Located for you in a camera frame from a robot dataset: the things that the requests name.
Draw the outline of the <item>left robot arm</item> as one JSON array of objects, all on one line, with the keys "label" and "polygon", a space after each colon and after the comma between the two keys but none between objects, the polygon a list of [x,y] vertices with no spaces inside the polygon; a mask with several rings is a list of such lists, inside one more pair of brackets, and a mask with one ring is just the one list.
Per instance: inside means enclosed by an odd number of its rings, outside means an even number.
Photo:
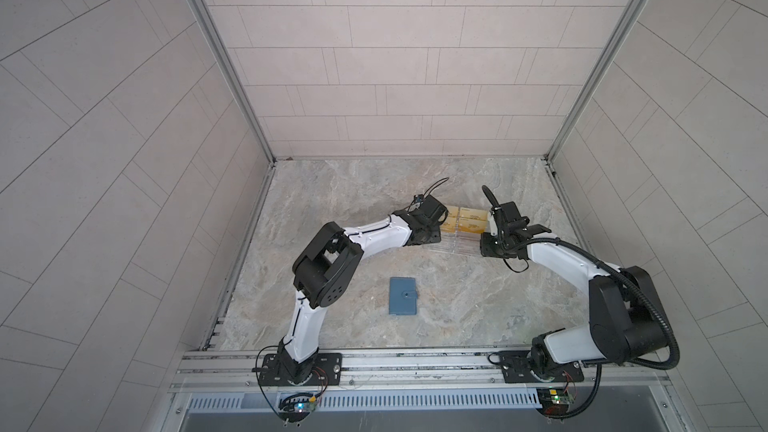
[{"label": "left robot arm", "polygon": [[441,241],[448,209],[431,195],[362,226],[324,224],[292,265],[295,302],[277,357],[291,380],[312,374],[327,309],[348,289],[360,262],[389,249]]}]

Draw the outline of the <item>clear acrylic card stand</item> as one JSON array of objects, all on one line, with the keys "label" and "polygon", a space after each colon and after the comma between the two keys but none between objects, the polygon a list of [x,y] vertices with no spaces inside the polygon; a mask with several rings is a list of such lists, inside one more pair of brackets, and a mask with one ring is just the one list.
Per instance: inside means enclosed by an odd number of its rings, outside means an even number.
[{"label": "clear acrylic card stand", "polygon": [[487,210],[447,206],[447,218],[440,226],[441,240],[429,244],[427,249],[481,257],[480,241],[486,231],[491,214]]}]

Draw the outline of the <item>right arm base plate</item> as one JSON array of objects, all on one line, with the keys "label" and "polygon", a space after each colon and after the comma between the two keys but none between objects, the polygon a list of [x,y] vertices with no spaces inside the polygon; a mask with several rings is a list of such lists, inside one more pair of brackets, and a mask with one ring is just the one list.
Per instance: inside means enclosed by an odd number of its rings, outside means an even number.
[{"label": "right arm base plate", "polygon": [[577,362],[559,364],[545,352],[504,350],[488,357],[501,369],[506,383],[583,382],[584,374]]}]

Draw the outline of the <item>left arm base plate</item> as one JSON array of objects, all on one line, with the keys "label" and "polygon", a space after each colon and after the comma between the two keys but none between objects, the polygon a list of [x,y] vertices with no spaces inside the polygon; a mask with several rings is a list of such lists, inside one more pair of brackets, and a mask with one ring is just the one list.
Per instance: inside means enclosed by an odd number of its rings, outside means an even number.
[{"label": "left arm base plate", "polygon": [[315,353],[304,362],[296,362],[287,354],[271,353],[255,371],[262,386],[337,386],[342,360],[340,353]]}]

